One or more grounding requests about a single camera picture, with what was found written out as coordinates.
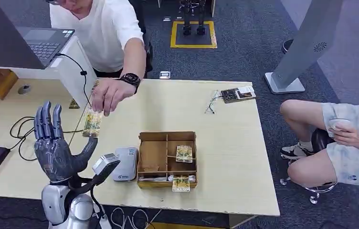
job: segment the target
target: speaker grille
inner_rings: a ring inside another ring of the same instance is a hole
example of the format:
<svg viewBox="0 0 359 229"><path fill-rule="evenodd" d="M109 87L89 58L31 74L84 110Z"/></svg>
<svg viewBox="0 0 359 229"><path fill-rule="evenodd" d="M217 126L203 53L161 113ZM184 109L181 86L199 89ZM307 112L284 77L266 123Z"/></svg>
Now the speaker grille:
<svg viewBox="0 0 359 229"><path fill-rule="evenodd" d="M320 42L314 46L313 51L321 52L327 47L327 42Z"/></svg>

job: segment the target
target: gray carpet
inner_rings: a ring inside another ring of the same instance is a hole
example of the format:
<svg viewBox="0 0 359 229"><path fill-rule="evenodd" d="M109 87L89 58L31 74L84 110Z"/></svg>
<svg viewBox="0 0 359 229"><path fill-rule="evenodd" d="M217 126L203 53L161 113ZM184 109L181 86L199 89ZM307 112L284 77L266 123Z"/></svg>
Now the gray carpet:
<svg viewBox="0 0 359 229"><path fill-rule="evenodd" d="M1 2L7 6L5 10L15 24L49 25L47 7L42 1L13 0L17 5L7 3L8 0ZM154 71L149 75L151 78L157 78L159 71L170 70L173 79L251 81L259 97L258 110L281 216L257 217L239 228L331 229L342 228L336 225L340 224L349 229L359 229L359 187L338 184L332 192L322 195L317 205L312 205L308 193L301 187L294 184L284 187L279 184L279 178L286 175L287 167L287 162L279 156L280 147L292 145L296 141L277 112L281 102L286 99L338 102L317 64L301 76L306 87L305 93L270 93L263 75L277 66L282 58L280 44L296 31L280 0L217 0L214 23L219 48L216 50L170 49L171 24L163 22L162 18L167 15L175 17L178 8L168 0L163 1L160 10L156 5L154 0L145 2L146 25L153 34L155 50ZM37 200L0 198L0 214L44 218ZM156 221L217 227L224 227L227 223L223 214L181 211L163 211ZM46 228L46 225L22 219L0 220L0 229L39 229Z"/></svg>

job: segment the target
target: hand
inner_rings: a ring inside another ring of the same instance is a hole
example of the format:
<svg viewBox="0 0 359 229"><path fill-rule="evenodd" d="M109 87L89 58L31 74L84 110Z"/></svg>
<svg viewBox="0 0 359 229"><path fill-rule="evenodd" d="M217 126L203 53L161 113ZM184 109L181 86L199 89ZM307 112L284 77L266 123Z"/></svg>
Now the hand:
<svg viewBox="0 0 359 229"><path fill-rule="evenodd" d="M78 155L71 155L62 130L60 113L62 107L57 104L53 111L53 124L50 116L49 101L39 107L34 120L36 142L35 154L51 183L65 181L87 168L88 160L98 143L97 138L89 138L87 145Z"/></svg>
<svg viewBox="0 0 359 229"><path fill-rule="evenodd" d="M359 147L359 131L351 126L344 126L339 123L336 124L336 128L341 131L337 131L334 129L329 129L332 133L334 133L334 140L345 146L353 146Z"/></svg>
<svg viewBox="0 0 359 229"><path fill-rule="evenodd" d="M136 87L126 82L116 79L102 79L94 89L92 98L92 108L96 112L104 111L105 116L109 116L114 111L117 104L134 95Z"/></svg>

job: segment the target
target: man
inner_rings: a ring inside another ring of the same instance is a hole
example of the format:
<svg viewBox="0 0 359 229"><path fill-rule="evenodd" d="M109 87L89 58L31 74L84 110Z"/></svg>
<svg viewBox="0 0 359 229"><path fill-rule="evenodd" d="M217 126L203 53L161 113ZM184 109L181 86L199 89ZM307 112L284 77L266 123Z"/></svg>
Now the man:
<svg viewBox="0 0 359 229"><path fill-rule="evenodd" d="M281 105L281 114L299 142L282 148L282 154L298 159L288 169L291 180L304 187L317 187L336 182L359 185L359 105L314 103L287 100ZM350 125L332 119L348 119ZM327 130L336 142L313 154L309 126Z"/></svg>
<svg viewBox="0 0 359 229"><path fill-rule="evenodd" d="M146 51L133 6L128 0L46 0L53 28L75 29L99 85L92 108L108 116L134 95L145 75Z"/></svg>

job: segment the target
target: knee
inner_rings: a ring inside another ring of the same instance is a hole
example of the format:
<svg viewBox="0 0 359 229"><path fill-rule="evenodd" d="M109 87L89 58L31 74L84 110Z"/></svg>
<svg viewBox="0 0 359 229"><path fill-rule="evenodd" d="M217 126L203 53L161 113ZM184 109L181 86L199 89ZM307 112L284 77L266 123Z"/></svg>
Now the knee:
<svg viewBox="0 0 359 229"><path fill-rule="evenodd" d="M296 102L295 99L289 99L284 101L281 106L279 107L279 112L284 117L288 117L288 115L293 111L293 109L296 108Z"/></svg>
<svg viewBox="0 0 359 229"><path fill-rule="evenodd" d="M305 169L297 161L289 166L288 175L294 183L302 187L310 187L311 175L307 172L307 168Z"/></svg>

